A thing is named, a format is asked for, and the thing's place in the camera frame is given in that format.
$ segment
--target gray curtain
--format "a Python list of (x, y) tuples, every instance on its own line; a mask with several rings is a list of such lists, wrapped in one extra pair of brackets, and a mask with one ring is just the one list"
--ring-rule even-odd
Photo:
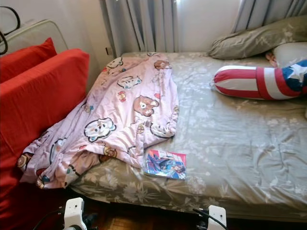
[(103, 0), (115, 56), (126, 52), (178, 51), (176, 1)]
[(307, 14), (307, 0), (243, 0), (233, 32)]

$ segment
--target book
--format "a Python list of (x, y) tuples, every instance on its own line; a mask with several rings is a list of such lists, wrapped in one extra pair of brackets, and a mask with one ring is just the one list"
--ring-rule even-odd
[(186, 154), (151, 149), (143, 170), (148, 175), (184, 180), (186, 166)]

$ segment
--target gray floral bedsheet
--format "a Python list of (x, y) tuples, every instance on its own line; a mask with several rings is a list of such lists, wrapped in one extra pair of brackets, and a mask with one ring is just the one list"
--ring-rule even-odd
[(178, 86), (177, 133), (150, 149), (186, 153), (186, 180), (144, 175), (111, 159), (71, 188), (105, 202), (184, 212), (213, 204), (224, 207), (228, 217), (307, 221), (307, 100), (255, 101), (212, 90), (221, 66), (268, 67), (262, 57), (221, 61), (203, 53), (167, 55)]

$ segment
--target white wall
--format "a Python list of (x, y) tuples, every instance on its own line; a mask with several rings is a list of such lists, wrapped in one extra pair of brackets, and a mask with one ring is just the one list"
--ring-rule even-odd
[(180, 51), (208, 51), (216, 38), (231, 33), (240, 2), (177, 0)]
[[(80, 48), (90, 55), (89, 89), (100, 70), (111, 60), (105, 47), (109, 40), (104, 27), (99, 0), (0, 0), (1, 5), (13, 7), (22, 25), (44, 19), (53, 20), (61, 30), (69, 48)], [(2, 13), (0, 28), (8, 31), (13, 17)]]

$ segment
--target wooden floor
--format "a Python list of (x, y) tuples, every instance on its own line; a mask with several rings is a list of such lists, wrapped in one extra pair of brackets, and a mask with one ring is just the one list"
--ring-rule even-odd
[[(196, 214), (126, 204), (105, 204), (83, 198), (84, 213), (98, 214), (93, 226), (98, 226), (99, 230), (195, 230), (199, 223)], [(228, 218), (227, 227), (230, 230), (307, 230), (307, 223)]]

